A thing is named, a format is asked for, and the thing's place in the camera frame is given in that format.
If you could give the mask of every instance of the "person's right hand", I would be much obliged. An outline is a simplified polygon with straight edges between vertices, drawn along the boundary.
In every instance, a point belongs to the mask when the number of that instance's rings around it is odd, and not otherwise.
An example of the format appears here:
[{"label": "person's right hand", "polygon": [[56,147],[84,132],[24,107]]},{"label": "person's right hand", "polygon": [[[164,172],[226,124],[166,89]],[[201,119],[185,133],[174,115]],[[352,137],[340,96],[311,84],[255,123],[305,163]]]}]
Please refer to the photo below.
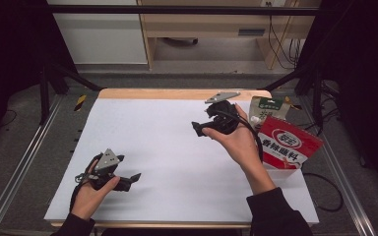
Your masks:
[{"label": "person's right hand", "polygon": [[[235,104],[238,114],[247,119],[247,114],[238,104]],[[243,124],[229,135],[220,133],[211,128],[204,128],[202,132],[213,140],[220,142],[232,159],[244,171],[253,194],[262,194],[276,188],[269,173],[263,166],[253,134]]]},{"label": "person's right hand", "polygon": [[[241,117],[247,119],[247,114],[238,104],[235,104],[235,108]],[[235,131],[229,135],[220,133],[212,128],[204,128],[202,132],[211,139],[218,141],[241,167],[260,162],[253,134],[243,124],[239,123]]]}]

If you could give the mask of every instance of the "black sleeve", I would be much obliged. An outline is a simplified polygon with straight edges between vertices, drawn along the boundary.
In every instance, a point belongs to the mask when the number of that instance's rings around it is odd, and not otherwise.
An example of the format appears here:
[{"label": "black sleeve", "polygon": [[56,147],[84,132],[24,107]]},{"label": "black sleeve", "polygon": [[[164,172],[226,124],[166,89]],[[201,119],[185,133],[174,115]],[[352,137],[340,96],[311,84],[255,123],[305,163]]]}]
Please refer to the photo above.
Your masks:
[{"label": "black sleeve", "polygon": [[69,213],[60,229],[51,236],[89,236],[94,228],[95,221],[85,221]]},{"label": "black sleeve", "polygon": [[300,212],[287,203],[281,188],[248,197],[247,203],[253,214],[251,230],[256,236],[312,235]]}]

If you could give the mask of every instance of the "mechanical part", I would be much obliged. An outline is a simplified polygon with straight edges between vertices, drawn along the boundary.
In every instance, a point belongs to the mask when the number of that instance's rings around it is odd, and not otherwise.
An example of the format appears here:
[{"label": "mechanical part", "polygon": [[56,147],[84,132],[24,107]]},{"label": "mechanical part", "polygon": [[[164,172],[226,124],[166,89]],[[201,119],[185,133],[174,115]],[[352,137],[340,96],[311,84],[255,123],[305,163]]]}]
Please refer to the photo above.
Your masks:
[{"label": "mechanical part", "polygon": [[213,128],[223,134],[231,134],[238,126],[238,120],[233,117],[238,117],[238,112],[235,105],[230,104],[229,101],[223,100],[217,103],[211,104],[206,110],[208,115],[214,117],[214,121],[199,124],[192,122],[193,129],[196,131],[198,137],[206,136],[202,129],[205,127]]},{"label": "mechanical part", "polygon": [[[94,167],[92,173],[89,173],[94,161],[97,159],[97,164]],[[124,155],[115,155],[113,151],[108,148],[105,153],[101,153],[94,157],[94,159],[89,164],[85,173],[82,173],[75,177],[77,183],[84,183],[84,181],[89,180],[94,187],[94,189],[101,189],[110,179],[115,177],[113,172],[115,171],[118,164],[124,160]],[[113,189],[115,191],[125,191],[128,192],[131,185],[140,179],[141,173],[131,176],[131,178],[120,177],[120,180],[116,187]]]},{"label": "mechanical part", "polygon": [[217,93],[217,95],[206,100],[205,103],[217,103],[220,101],[230,99],[232,97],[239,96],[240,94],[241,93],[239,91],[221,91]]}]

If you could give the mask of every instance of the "wall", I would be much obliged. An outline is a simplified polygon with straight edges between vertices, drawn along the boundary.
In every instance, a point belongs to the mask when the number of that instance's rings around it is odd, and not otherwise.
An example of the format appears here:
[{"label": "wall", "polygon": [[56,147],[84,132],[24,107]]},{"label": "wall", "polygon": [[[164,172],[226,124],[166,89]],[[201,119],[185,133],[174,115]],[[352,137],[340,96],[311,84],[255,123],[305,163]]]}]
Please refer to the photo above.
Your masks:
[{"label": "wall", "polygon": [[[136,5],[133,0],[47,0],[48,4]],[[147,64],[133,15],[54,14],[75,64]]]}]

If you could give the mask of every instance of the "red packaging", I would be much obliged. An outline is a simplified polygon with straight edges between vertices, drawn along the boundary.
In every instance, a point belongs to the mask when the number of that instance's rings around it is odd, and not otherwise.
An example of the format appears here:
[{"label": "red packaging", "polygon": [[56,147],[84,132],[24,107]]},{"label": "red packaging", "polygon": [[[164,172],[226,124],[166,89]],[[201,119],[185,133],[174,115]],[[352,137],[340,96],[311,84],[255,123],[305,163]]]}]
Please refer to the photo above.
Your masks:
[{"label": "red packaging", "polygon": [[298,169],[323,142],[294,125],[268,116],[260,128],[263,161],[278,169]]}]

